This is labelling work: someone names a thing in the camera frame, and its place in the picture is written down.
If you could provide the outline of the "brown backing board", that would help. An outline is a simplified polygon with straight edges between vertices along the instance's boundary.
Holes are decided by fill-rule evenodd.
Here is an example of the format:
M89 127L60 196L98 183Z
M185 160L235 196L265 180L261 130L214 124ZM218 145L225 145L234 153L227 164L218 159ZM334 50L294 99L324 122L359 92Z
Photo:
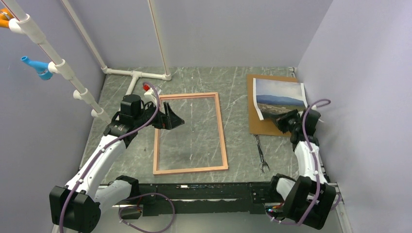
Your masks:
M290 133L282 133L270 119L259 120L253 102L253 79L284 81L291 83L297 83L298 80L294 77L270 76L260 74L247 74L246 76L249 133L268 136L290 137Z

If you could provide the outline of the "landscape photo print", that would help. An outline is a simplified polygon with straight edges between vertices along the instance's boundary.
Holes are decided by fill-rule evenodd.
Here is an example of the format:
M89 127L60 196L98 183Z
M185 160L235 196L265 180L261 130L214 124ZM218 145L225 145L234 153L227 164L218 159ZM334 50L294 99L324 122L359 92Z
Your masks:
M308 106L304 84L297 82L253 78L252 98L259 120Z

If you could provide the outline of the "wooden picture frame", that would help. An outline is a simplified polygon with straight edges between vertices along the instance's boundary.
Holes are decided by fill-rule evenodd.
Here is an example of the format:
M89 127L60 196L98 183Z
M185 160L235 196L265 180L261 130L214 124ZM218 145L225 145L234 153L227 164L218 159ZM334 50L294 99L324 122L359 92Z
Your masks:
M171 175L171 174L185 174L195 172L213 172L228 170L228 158L226 153L223 122L220 109L219 94L217 92L207 93L185 93L185 94L167 94L160 95L158 102L165 102L166 100L183 100L183 99L203 99L213 98L215 102L215 110L217 116L217 126L219 132L219 145L221 147L222 166L208 166L208 167L196 167L196 168L180 168L180 169L159 169L159 149L160 149L160 130L156 129L154 132L154 160L153 160L153 174L154 175Z

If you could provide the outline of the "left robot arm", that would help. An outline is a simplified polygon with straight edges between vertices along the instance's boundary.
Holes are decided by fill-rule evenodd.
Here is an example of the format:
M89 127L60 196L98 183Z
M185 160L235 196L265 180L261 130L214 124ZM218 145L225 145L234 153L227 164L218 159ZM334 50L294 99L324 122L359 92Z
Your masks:
M152 100L144 102L139 95L125 95L85 165L64 186L55 186L50 191L52 222L60 233L66 230L90 233L98 225L101 215L113 205L121 201L132 204L145 196L138 179L125 175L99 189L113 163L141 129L153 126L171 130L185 123L168 102L160 102L159 88L149 82L143 85L148 88L146 94Z

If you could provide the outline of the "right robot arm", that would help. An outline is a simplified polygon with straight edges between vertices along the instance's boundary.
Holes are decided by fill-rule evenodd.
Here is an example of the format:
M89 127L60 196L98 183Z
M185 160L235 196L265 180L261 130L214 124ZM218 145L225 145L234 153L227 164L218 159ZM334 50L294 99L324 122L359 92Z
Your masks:
M297 179L277 174L268 187L273 201L283 199L282 215L296 225L323 228L336 197L321 170L319 141L315 137L321 114L316 110L292 110L283 114L267 114L282 132L291 134L292 150L298 161Z

